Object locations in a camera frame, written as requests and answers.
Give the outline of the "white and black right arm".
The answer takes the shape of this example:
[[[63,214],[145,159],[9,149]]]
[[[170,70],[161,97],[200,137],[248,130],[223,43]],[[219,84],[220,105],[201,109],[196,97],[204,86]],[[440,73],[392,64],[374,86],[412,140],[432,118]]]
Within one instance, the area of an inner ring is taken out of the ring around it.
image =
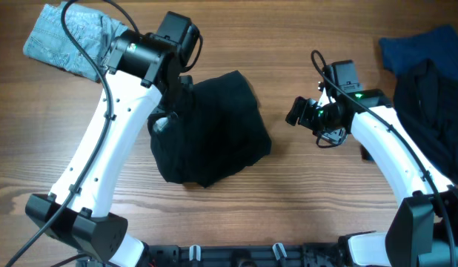
[[[363,90],[351,60],[324,64],[319,100],[286,116],[331,146],[352,135],[388,181],[398,209],[385,233],[341,237],[338,266],[458,266],[458,188],[421,152],[379,89]]]

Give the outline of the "black garment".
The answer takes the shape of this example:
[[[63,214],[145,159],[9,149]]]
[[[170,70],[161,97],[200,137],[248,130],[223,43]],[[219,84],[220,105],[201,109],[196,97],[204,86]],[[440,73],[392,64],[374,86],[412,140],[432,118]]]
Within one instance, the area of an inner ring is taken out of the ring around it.
[[[398,77],[394,107],[421,152],[458,185],[458,81],[426,59]]]

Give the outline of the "black shorts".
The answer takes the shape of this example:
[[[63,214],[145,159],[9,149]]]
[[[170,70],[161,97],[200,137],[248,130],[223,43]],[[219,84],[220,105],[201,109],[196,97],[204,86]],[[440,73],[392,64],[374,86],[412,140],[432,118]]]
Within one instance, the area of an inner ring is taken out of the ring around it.
[[[271,152],[247,79],[237,70],[194,85],[181,113],[149,118],[150,149],[167,182],[206,188]]]

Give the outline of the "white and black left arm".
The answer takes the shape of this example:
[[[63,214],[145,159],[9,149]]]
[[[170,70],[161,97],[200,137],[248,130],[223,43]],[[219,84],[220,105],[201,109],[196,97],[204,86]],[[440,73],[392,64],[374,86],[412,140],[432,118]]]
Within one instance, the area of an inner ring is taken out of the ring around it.
[[[169,12],[155,33],[123,32],[110,46],[105,88],[67,170],[47,194],[32,194],[26,215],[47,236],[94,260],[146,266],[147,245],[110,208],[121,169],[149,119],[177,116],[191,101],[188,62],[198,28]]]

